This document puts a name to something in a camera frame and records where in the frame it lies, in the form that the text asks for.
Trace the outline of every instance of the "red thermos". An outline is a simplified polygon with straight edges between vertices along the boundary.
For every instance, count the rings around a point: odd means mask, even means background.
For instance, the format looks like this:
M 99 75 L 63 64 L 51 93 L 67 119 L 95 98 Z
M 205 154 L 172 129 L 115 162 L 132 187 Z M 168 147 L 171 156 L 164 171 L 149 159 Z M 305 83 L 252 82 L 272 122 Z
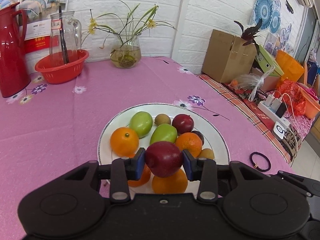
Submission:
M 16 11 L 13 4 L 0 10 L 0 91 L 4 98 L 23 90 L 31 81 L 27 71 L 24 51 L 24 38 L 27 31 L 27 15 L 23 10 Z M 22 35 L 16 19 L 22 14 Z

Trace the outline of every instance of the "blue gripper pad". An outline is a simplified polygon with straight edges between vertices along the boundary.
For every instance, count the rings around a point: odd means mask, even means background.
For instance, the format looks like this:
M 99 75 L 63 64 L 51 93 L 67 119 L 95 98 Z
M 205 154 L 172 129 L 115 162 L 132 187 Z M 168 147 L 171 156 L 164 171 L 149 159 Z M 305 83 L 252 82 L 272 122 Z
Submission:
M 191 169 L 191 161 L 188 158 L 187 154 L 185 151 L 182 151 L 183 154 L 183 168 L 184 168 L 184 172 L 187 175 L 187 178 L 189 181 L 193 181 L 193 172 Z
M 146 150 L 145 149 L 139 149 L 137 154 L 140 152 L 140 155 L 139 157 L 135 160 L 136 161 L 136 169 L 135 169 L 135 173 L 136 173 L 136 178 L 139 180 L 141 179 L 141 176 L 142 176 L 142 172 L 143 172 L 143 169 L 144 169 L 144 164 L 145 164 L 145 161 L 144 161 L 144 155 L 146 153 Z

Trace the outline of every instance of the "decorative plate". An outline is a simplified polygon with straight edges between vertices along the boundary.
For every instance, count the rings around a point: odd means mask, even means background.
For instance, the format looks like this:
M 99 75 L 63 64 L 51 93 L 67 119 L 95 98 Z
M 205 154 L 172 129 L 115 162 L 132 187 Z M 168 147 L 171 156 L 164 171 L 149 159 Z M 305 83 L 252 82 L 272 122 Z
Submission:
M 280 12 L 281 2 L 280 0 L 273 0 L 273 10 Z
M 282 28 L 279 34 L 279 38 L 280 38 L 280 42 L 284 42 L 285 41 L 285 35 L 286 35 L 286 28 Z
M 285 33 L 285 38 L 284 38 L 285 42 L 288 42 L 288 40 L 290 38 L 291 30 L 292 30 L 292 23 L 289 23 L 288 27 L 287 27 L 287 30 L 286 30 L 286 33 Z
M 256 19 L 256 12 L 252 10 L 249 25 L 253 25 L 255 23 L 255 19 Z
M 274 11 L 272 16 L 272 21 L 270 24 L 271 33 L 276 33 L 280 28 L 280 24 L 281 24 L 280 13 L 278 11 Z
M 218 132 L 218 130 L 209 123 L 206 119 L 204 119 L 199 114 L 183 108 L 181 106 L 174 106 L 170 104 L 164 103 L 149 103 L 143 104 L 138 106 L 130 107 L 121 113 L 117 114 L 111 121 L 105 126 L 103 129 L 99 142 L 98 142 L 98 160 L 100 165 L 104 164 L 111 164 L 111 162 L 117 158 L 114 152 L 112 152 L 110 148 L 110 136 L 119 127 L 128 126 L 131 117 L 140 111 L 148 112 L 152 115 L 153 119 L 158 114 L 167 114 L 171 120 L 178 114 L 187 114 L 190 115 L 195 122 L 194 130 L 199 130 L 204 136 L 204 148 L 210 148 L 214 152 L 215 161 L 217 164 L 227 165 L 229 164 L 230 157 L 229 157 L 229 150 L 225 140 L 223 139 L 222 135 Z M 148 133 L 147 136 L 140 139 L 139 147 L 144 147 L 145 149 L 148 148 L 150 138 L 154 130 L 156 129 L 156 125 L 154 124 L 151 131 Z M 151 188 L 151 181 L 153 175 L 151 175 L 151 179 L 149 182 L 140 187 L 129 187 L 130 195 L 133 198 L 135 193 L 147 193 L 152 194 Z M 198 192 L 199 181 L 188 182 L 188 187 L 186 193 L 193 193 L 195 196 Z
M 272 0 L 257 0 L 254 11 L 256 14 L 255 23 L 257 24 L 262 19 L 261 30 L 268 28 L 273 15 Z

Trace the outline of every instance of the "green mango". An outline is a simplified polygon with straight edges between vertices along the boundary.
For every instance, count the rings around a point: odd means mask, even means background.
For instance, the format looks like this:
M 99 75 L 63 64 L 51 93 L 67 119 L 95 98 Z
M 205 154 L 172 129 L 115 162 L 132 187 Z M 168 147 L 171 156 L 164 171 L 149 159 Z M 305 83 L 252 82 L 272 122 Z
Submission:
M 137 112 L 130 120 L 129 128 L 134 130 L 139 138 L 145 137 L 151 130 L 153 120 L 147 112 Z
M 153 132 L 150 145 L 158 141 L 168 141 L 174 143 L 178 137 L 177 129 L 172 125 L 163 123 Z

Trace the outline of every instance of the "pitcher handle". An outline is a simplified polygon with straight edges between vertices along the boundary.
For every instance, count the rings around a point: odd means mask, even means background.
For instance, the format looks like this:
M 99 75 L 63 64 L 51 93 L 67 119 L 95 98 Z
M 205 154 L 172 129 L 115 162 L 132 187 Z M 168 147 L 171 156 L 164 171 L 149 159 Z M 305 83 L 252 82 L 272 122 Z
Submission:
M 18 10 L 12 14 L 12 18 L 16 17 L 17 15 L 22 15 L 22 35 L 19 38 L 19 47 L 23 47 L 24 39 L 27 33 L 27 15 L 24 10 Z
M 73 30 L 75 32 L 76 47 L 81 49 L 81 22 L 77 19 L 71 19 L 71 24 L 73 25 Z

